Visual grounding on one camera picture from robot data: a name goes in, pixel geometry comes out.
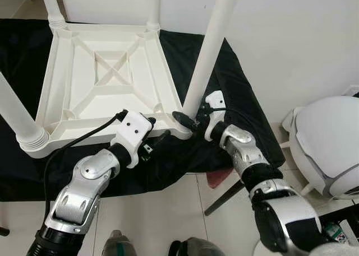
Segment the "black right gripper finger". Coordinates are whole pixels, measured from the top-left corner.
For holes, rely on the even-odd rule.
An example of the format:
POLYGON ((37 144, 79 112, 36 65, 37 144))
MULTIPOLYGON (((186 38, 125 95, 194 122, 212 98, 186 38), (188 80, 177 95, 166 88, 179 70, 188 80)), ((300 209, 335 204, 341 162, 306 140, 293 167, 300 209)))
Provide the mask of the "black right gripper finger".
POLYGON ((173 111, 172 118, 174 118, 177 121, 177 123, 179 123, 182 127, 187 128, 192 132, 195 132, 196 123, 189 116, 185 115, 180 111, 173 111))

